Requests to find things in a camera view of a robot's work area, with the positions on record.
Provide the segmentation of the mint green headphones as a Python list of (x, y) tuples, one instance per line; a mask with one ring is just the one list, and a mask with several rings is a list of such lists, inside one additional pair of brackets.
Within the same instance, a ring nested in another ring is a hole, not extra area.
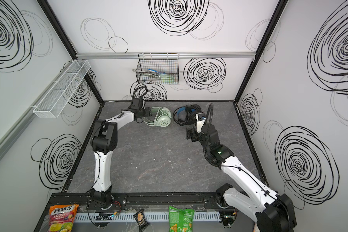
[(172, 113), (167, 107), (152, 107), (152, 115), (144, 118), (144, 123), (151, 127), (168, 127), (172, 121)]

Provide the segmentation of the black blue headphones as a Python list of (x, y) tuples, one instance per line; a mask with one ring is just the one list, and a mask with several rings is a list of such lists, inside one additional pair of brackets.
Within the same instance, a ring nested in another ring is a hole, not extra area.
[[(179, 117), (180, 113), (184, 113), (183, 119)], [(198, 104), (187, 104), (174, 111), (173, 120), (179, 126), (192, 125), (196, 123), (196, 115), (200, 113), (203, 113), (203, 111)]]

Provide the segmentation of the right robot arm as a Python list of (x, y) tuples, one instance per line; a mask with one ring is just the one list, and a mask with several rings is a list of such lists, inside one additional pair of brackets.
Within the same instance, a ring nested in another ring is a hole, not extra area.
[(206, 161), (230, 176), (243, 190), (240, 192), (230, 184), (224, 184), (216, 192), (218, 205), (241, 211), (256, 223), (261, 232), (294, 231), (297, 222), (292, 200), (262, 183), (220, 142), (212, 123), (213, 112), (213, 104), (206, 113), (198, 105), (186, 106), (185, 125), (187, 139), (200, 142)]

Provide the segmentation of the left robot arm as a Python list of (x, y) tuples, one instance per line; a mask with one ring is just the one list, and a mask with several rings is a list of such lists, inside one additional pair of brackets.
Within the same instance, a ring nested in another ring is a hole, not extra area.
[(145, 107), (144, 97), (148, 93), (148, 88), (139, 87), (133, 93), (137, 93), (138, 96), (132, 97), (128, 108), (110, 119), (97, 120), (93, 128), (90, 144), (95, 157), (95, 176), (89, 193), (90, 198), (102, 204), (105, 209), (112, 205), (120, 206), (114, 201), (110, 179), (112, 155), (118, 144), (119, 129), (152, 115), (151, 109)]

